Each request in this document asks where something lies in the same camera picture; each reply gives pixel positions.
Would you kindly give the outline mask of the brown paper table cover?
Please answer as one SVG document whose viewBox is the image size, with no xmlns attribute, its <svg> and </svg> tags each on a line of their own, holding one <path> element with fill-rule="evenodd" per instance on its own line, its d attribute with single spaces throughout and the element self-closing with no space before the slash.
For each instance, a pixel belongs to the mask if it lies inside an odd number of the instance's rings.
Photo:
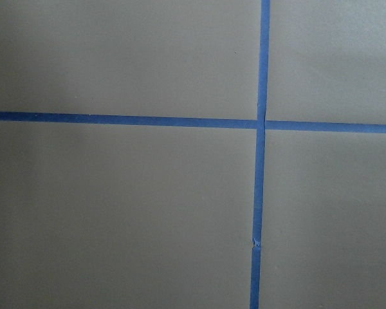
<svg viewBox="0 0 386 309">
<path fill-rule="evenodd" d="M 0 308 L 386 308 L 386 1 L 0 1 Z"/>
</svg>

